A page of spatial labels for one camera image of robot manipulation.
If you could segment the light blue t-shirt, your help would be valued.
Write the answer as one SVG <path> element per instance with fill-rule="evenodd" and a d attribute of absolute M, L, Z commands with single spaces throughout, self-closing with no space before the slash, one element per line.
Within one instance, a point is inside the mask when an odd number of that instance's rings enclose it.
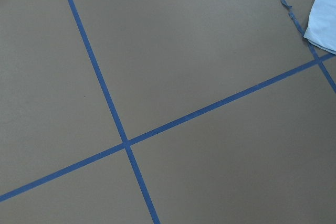
<path fill-rule="evenodd" d="M 304 38 L 335 54 L 335 0 L 314 0 Z"/>

